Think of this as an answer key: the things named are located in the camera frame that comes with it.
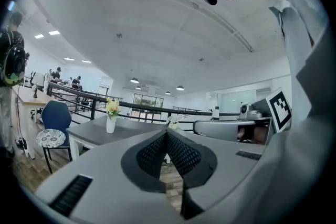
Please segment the blue chair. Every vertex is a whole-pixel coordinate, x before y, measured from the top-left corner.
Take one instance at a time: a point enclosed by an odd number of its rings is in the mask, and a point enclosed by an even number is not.
[[[66,104],[57,101],[49,101],[42,110],[41,118],[45,129],[59,130],[63,132],[66,137],[64,143],[59,147],[52,147],[52,148],[43,147],[44,156],[46,158],[49,171],[52,174],[46,149],[48,151],[49,158],[51,161],[52,159],[49,149],[52,150],[67,149],[69,153],[69,159],[70,161],[72,161],[69,134],[66,131],[66,129],[70,126],[71,123],[71,115]]]

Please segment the flower vase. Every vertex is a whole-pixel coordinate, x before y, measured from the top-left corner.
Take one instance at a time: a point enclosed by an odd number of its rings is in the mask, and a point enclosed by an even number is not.
[[[170,122],[169,125],[168,125],[168,127],[169,127],[170,129],[177,129],[177,123],[172,123],[172,122]]]
[[[106,120],[106,132],[108,132],[109,134],[112,134],[114,132],[114,128],[115,128],[115,122],[117,121],[117,117],[113,117],[113,116],[107,116],[107,120]]]

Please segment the wooden floor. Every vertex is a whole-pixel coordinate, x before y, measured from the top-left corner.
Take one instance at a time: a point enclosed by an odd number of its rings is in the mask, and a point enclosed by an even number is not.
[[[12,125],[11,128],[12,138],[19,138],[19,126],[17,122],[17,105],[15,103],[15,95],[12,94]],[[18,181],[25,186],[28,190],[34,192],[38,186],[50,176],[50,172],[43,154],[43,150],[35,142],[37,134],[44,129],[41,123],[35,123],[30,119],[29,115],[23,114],[22,105],[19,104],[20,118],[27,117],[27,126],[21,125],[21,130],[25,130],[28,134],[28,140],[35,152],[35,159],[26,157],[23,151],[15,148],[15,157],[12,163],[12,170]],[[50,150],[52,161],[50,162],[53,172],[62,168],[69,163],[69,155],[67,150]],[[163,163],[161,168],[160,180],[166,183],[166,194],[170,200],[171,205],[180,211],[182,203],[182,188],[183,180],[178,174],[173,163]]]

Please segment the railing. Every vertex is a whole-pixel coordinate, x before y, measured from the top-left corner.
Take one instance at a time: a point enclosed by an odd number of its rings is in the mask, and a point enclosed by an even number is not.
[[[59,89],[67,93],[63,92],[55,92],[53,89]],[[75,110],[70,110],[71,113],[84,117],[89,120],[94,120],[95,117],[95,112],[102,112],[106,113],[106,111],[101,110],[97,108],[99,103],[103,103],[106,105],[107,100],[105,98],[106,95],[104,94],[98,94],[98,93],[93,93],[93,92],[88,92],[88,91],[83,91],[83,90],[78,90],[74,88],[69,88],[66,86],[62,86],[53,82],[49,82],[49,87],[48,87],[48,95],[50,96],[55,96],[59,101],[65,101],[70,103],[71,105],[68,105],[70,108],[75,108]],[[64,96],[71,96],[74,97],[74,100],[69,100],[64,98]],[[82,104],[83,101],[80,100],[80,98],[86,99],[84,102],[88,102],[89,105],[87,104]],[[201,112],[201,111],[192,111],[192,110],[176,110],[176,109],[164,109],[164,108],[156,108],[156,107],[151,107],[151,106],[146,106],[146,105],[139,105],[139,104],[133,104],[133,103],[127,103],[120,101],[119,106],[125,107],[125,108],[132,108],[132,109],[139,109],[139,110],[145,110],[145,111],[152,111],[152,112],[161,112],[161,113],[167,113],[168,117],[171,116],[172,114],[181,114],[181,115],[200,115],[200,116],[211,116],[212,112]],[[83,115],[79,113],[80,110],[88,110],[91,111],[90,116]],[[220,116],[238,116],[239,114],[236,113],[220,113]],[[122,115],[119,114],[120,117],[123,118],[129,118],[129,119],[137,119],[137,120],[146,120],[142,117],[136,117],[136,116],[129,116],[129,115]],[[166,122],[166,120],[158,120],[158,119],[149,119],[152,122]],[[179,121],[180,123],[193,123],[193,121]]]

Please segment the backpack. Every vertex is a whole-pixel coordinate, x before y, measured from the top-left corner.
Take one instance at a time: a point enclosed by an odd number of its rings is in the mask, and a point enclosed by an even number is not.
[[[12,87],[24,82],[26,68],[26,51],[23,47],[23,37],[19,32],[0,33],[0,38],[6,46],[0,59],[0,86]]]

